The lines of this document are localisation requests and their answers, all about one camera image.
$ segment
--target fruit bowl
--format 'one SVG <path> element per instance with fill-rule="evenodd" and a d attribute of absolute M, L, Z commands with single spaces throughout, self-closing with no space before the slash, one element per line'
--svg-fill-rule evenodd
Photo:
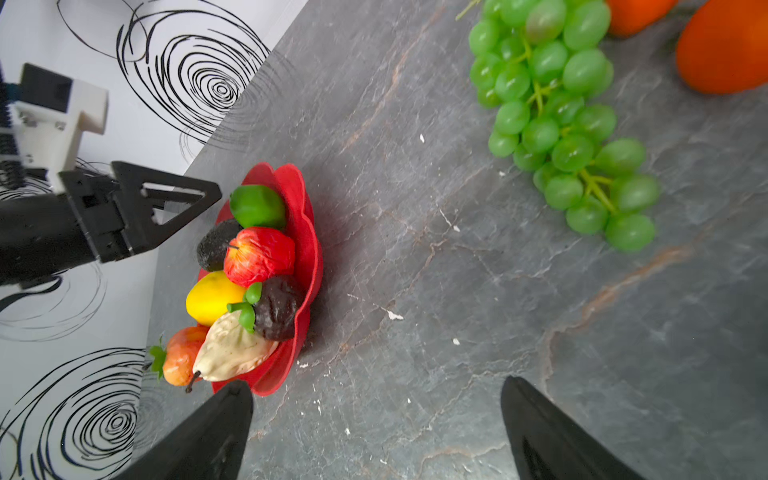
<path fill-rule="evenodd" d="M 261 163 L 251 169 L 242 185 L 264 185 L 275 190 L 285 201 L 288 210 L 288 223 L 284 233 L 296 243 L 296 262 L 293 275 L 306 291 L 304 303 L 296 311 L 294 326 L 296 335 L 286 342 L 281 342 L 277 350 L 268 359 L 250 372 L 239 375 L 225 382 L 212 382 L 214 393 L 228 382 L 235 379 L 245 380 L 253 393 L 268 396 L 275 393 L 285 382 L 291 367 L 301 351 L 310 326 L 310 304 L 317 296 L 320 280 L 323 278 L 323 255 L 315 233 L 315 216 L 310 198 L 306 194 L 304 177 L 296 165 L 284 165 L 273 170 L 267 163 Z M 227 201 L 216 218 L 216 223 L 233 218 L 230 203 Z M 200 270 L 198 280 L 208 274 Z"/>

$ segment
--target apple stem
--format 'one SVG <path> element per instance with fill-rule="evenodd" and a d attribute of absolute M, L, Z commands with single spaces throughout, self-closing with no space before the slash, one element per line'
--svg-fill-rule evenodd
<path fill-rule="evenodd" d="M 199 377 L 199 376 L 200 376 L 200 371 L 199 370 L 197 372 L 195 372 L 194 375 L 192 375 L 192 380 L 190 380 L 189 384 L 187 385 L 187 388 L 184 389 L 184 391 L 186 393 L 192 393 L 192 384 L 197 381 L 197 377 Z"/>

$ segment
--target gray marble surface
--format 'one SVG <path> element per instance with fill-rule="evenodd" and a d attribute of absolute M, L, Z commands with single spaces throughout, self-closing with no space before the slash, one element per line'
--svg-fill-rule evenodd
<path fill-rule="evenodd" d="M 684 18 L 604 43 L 601 101 L 664 189 L 657 240 L 617 253 L 488 153 L 463 3 L 310 0 L 188 171 L 226 193 L 258 161 L 297 164 L 325 252 L 301 364 L 256 399 L 240 477 L 517 478 L 498 398 L 518 375 L 649 480 L 765 478 L 768 89 L 687 90 Z M 149 343 L 190 325 L 215 216 L 161 247 Z M 209 396 L 146 381 L 137 453 Z"/>

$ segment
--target yellow lemon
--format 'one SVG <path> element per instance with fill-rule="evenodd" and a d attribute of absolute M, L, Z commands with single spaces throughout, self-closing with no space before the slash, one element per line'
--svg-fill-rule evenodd
<path fill-rule="evenodd" d="M 187 312 L 201 325 L 211 326 L 227 313 L 228 303 L 240 303 L 247 289 L 235 285 L 224 272 L 212 272 L 187 295 Z"/>

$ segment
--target bunch of green grapes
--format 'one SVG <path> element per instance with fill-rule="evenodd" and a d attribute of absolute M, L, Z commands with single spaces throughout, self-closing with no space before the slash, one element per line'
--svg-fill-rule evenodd
<path fill-rule="evenodd" d="M 610 23 L 602 0 L 485 0 L 469 34 L 476 57 L 469 77 L 478 102 L 498 107 L 491 153 L 533 172 L 534 185 L 565 211 L 571 229 L 604 232 L 613 247 L 630 252 L 656 234 L 640 212 L 656 203 L 660 188 L 636 173 L 646 157 L 641 142 L 605 144 L 616 128 L 614 110 L 587 105 L 614 80 L 598 48 Z"/>

